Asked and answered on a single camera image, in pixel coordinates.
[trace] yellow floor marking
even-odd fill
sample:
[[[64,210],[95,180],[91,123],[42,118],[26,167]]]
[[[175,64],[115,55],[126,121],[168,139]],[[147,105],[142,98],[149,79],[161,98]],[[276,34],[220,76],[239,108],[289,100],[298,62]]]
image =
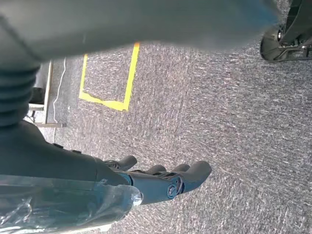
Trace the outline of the yellow floor marking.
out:
[[[125,93],[125,98],[123,102],[113,101],[113,100],[100,100],[99,98],[92,97],[90,94],[84,92],[85,70],[87,67],[88,55],[85,55],[84,64],[82,66],[82,81],[80,82],[79,98],[85,101],[99,103],[109,108],[118,110],[118,111],[128,111],[128,106],[130,104],[131,93],[132,90],[133,80],[134,79],[135,69],[137,67],[137,56],[139,54],[140,44],[135,43],[133,47],[132,57],[131,58],[130,69],[128,76],[126,92]]]

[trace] gray fabric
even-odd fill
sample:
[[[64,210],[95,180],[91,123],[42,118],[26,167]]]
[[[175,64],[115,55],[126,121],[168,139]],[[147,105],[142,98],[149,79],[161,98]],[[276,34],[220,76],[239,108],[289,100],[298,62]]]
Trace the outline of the gray fabric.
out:
[[[56,142],[104,159],[132,154],[144,170],[199,159],[213,167],[199,190],[138,207],[110,234],[310,234],[311,62],[268,64],[258,46],[142,44],[128,112],[78,99],[82,58],[70,59],[57,103],[67,127]],[[123,97],[129,50],[90,56],[87,90]],[[55,65],[53,94],[62,69]]]

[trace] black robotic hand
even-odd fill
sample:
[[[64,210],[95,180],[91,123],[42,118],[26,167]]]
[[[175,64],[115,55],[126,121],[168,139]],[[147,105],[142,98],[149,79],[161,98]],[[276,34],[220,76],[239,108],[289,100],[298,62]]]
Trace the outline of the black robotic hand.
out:
[[[208,162],[198,161],[192,166],[178,165],[170,172],[162,165],[155,165],[147,171],[127,170],[137,163],[134,156],[127,156],[120,161],[104,161],[110,168],[125,178],[129,185],[139,189],[142,204],[170,200],[183,193],[199,187],[212,172]]]

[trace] white cable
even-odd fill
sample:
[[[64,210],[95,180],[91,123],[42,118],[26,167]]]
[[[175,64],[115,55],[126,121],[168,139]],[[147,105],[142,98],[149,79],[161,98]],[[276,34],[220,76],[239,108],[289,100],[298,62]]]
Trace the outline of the white cable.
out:
[[[66,58],[64,58],[63,66],[64,66],[64,70],[60,76],[60,84],[58,85],[58,88],[57,88],[57,98],[53,102],[53,109],[54,109],[53,119],[54,120],[55,123],[58,123],[57,120],[55,119],[55,103],[57,101],[58,96],[60,95],[60,86],[62,84],[62,81],[63,81],[63,78],[64,77],[65,72],[66,71]],[[54,130],[53,131],[53,143],[55,143],[55,131],[56,130],[57,128],[54,128]]]

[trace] plastic bag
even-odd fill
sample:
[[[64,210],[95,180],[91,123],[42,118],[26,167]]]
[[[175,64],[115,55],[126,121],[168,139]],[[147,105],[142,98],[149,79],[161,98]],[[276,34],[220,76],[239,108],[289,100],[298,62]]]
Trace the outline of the plastic bag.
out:
[[[141,195],[132,186],[0,175],[0,234],[64,232],[121,220]]]

